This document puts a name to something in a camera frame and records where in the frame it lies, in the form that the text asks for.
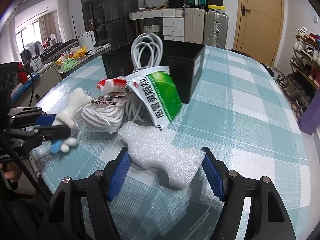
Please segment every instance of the purple object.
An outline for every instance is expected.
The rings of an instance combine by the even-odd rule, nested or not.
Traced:
[[[315,94],[311,104],[298,121],[301,131],[312,134],[320,125],[320,89]]]

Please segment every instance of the kettle handle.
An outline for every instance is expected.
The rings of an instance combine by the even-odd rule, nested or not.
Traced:
[[[90,34],[91,34],[92,43],[93,43],[93,46],[94,46],[96,44],[96,38],[94,37],[93,31],[90,31]]]

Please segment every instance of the white basket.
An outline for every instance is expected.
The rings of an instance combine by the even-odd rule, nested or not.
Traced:
[[[161,31],[161,26],[159,24],[143,27],[143,33],[157,33],[160,31]]]

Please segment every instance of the wooden door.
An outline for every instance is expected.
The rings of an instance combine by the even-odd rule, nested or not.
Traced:
[[[282,28],[282,0],[242,0],[236,50],[273,65]]]

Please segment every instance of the gray refrigerator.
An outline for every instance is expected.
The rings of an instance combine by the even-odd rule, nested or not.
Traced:
[[[103,0],[108,40],[113,49],[135,39],[134,22],[129,20],[129,13],[138,8],[138,0]]]

